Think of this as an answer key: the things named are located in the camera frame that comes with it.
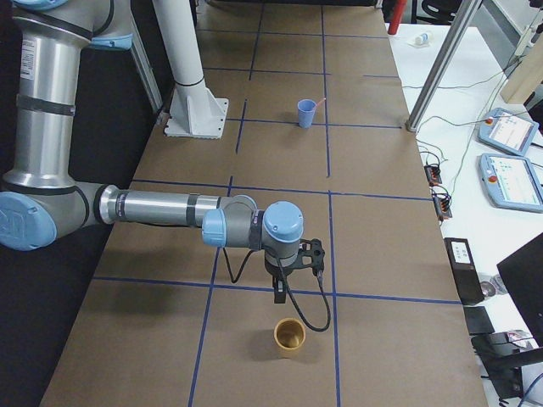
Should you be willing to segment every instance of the blue joint cap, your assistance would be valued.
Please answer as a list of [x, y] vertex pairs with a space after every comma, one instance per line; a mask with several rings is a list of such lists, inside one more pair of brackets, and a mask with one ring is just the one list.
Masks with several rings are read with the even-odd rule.
[[69, 0], [14, 0], [13, 3], [27, 10], [45, 11], [62, 6]]
[[89, 47], [106, 51], [126, 51], [132, 47], [132, 33], [125, 36], [97, 36], [91, 40]]
[[264, 227], [281, 243], [294, 243], [304, 234], [304, 216], [293, 203], [275, 202], [264, 212]]
[[57, 238], [51, 215], [34, 199], [15, 192], [0, 192], [0, 243], [30, 251]]
[[227, 245], [227, 220], [222, 209], [208, 210], [202, 222], [204, 243], [216, 248]]

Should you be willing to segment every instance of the blue cup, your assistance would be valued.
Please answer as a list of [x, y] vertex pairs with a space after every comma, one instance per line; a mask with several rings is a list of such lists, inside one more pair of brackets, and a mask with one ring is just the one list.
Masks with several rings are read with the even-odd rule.
[[304, 129], [309, 129], [315, 116], [316, 103], [311, 99], [302, 99], [298, 102], [298, 124]]

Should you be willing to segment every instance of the gray metal pole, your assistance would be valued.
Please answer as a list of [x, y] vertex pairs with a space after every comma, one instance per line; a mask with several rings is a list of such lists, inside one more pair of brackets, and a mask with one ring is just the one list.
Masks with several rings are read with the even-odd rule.
[[147, 58], [147, 53], [145, 52], [145, 47], [143, 46], [143, 41], [137, 30], [136, 21], [132, 13], [130, 14], [130, 21], [133, 33], [130, 52], [136, 63], [137, 73], [142, 78], [143, 87], [145, 88], [149, 102], [151, 102], [151, 108], [157, 113], [162, 107], [162, 96], [160, 96], [159, 87], [154, 79], [153, 68]]
[[434, 96], [434, 93], [441, 82], [441, 78], [447, 70], [456, 49], [460, 45], [460, 41], [464, 37], [464, 33], [471, 24], [473, 16], [477, 12], [479, 5], [482, 2], [483, 0], [462, 1], [462, 4], [458, 9], [458, 13], [452, 22], [451, 29], [443, 42], [443, 46], [441, 47], [438, 56], [435, 58], [434, 65], [428, 74], [428, 78], [424, 83], [421, 94], [418, 96], [415, 107], [413, 108], [411, 115], [406, 122], [408, 131], [416, 132], [418, 130], [424, 113], [430, 105], [432, 97]]

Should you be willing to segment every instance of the brown table surface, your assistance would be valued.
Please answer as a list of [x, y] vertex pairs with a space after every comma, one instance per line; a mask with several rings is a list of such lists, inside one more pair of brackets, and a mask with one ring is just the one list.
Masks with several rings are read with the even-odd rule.
[[[380, 11], [199, 11], [206, 83], [230, 99], [224, 135], [157, 125], [132, 187], [299, 205], [327, 251], [333, 323], [279, 359], [272, 329], [296, 313], [273, 303], [261, 253], [233, 286], [199, 231], [118, 224], [42, 406], [487, 405]], [[297, 101], [324, 95], [300, 129]], [[323, 324], [311, 272], [289, 280]]]

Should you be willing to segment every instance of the black chair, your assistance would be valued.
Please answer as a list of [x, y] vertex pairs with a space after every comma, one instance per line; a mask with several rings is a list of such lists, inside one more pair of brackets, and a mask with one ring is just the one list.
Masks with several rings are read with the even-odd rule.
[[426, 21], [436, 25], [450, 25], [462, 0], [423, 0], [421, 6], [430, 17], [417, 16], [417, 20]]

